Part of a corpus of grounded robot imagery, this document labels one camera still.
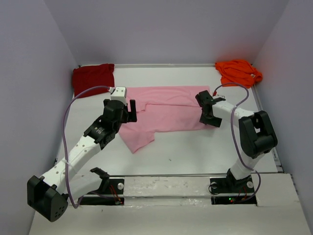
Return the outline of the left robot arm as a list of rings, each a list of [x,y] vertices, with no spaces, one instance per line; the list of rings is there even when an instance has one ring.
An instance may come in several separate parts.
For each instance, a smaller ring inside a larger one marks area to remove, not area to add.
[[[135,100],[128,104],[119,100],[104,100],[104,111],[83,133],[71,151],[42,176],[32,176],[27,182],[27,203],[48,221],[58,220],[69,203],[78,207],[88,193],[102,194],[110,186],[110,176],[95,167],[75,179],[78,171],[103,150],[124,123],[136,122]]]

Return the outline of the pink t shirt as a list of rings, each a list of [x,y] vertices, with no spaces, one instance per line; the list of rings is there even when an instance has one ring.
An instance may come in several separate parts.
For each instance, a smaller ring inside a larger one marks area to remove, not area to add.
[[[206,129],[195,96],[209,90],[209,86],[128,88],[127,100],[135,100],[137,122],[122,124],[121,139],[135,153],[153,142],[155,133]]]

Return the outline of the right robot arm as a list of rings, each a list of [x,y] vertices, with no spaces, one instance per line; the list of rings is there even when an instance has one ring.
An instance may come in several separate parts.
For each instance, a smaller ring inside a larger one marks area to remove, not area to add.
[[[195,98],[201,107],[201,123],[220,127],[223,120],[228,121],[233,137],[234,127],[239,129],[240,145],[236,142],[234,144],[240,156],[227,172],[225,180],[226,188],[236,192],[259,160],[278,144],[270,118],[265,111],[253,112],[238,108],[223,97],[212,97],[209,91],[202,91]]]

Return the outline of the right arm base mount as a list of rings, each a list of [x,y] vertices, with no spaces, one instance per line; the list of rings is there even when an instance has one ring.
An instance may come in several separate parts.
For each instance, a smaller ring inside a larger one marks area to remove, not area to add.
[[[257,205],[251,176],[236,180],[229,170],[225,177],[210,178],[208,191],[213,205]]]

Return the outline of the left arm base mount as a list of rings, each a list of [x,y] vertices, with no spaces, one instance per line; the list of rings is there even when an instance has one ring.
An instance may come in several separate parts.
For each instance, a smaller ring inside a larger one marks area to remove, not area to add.
[[[78,199],[79,205],[124,205],[124,178],[112,178],[107,172],[98,167],[91,169],[90,172],[92,176],[97,175],[96,179],[100,179],[101,182],[98,189],[94,189]]]

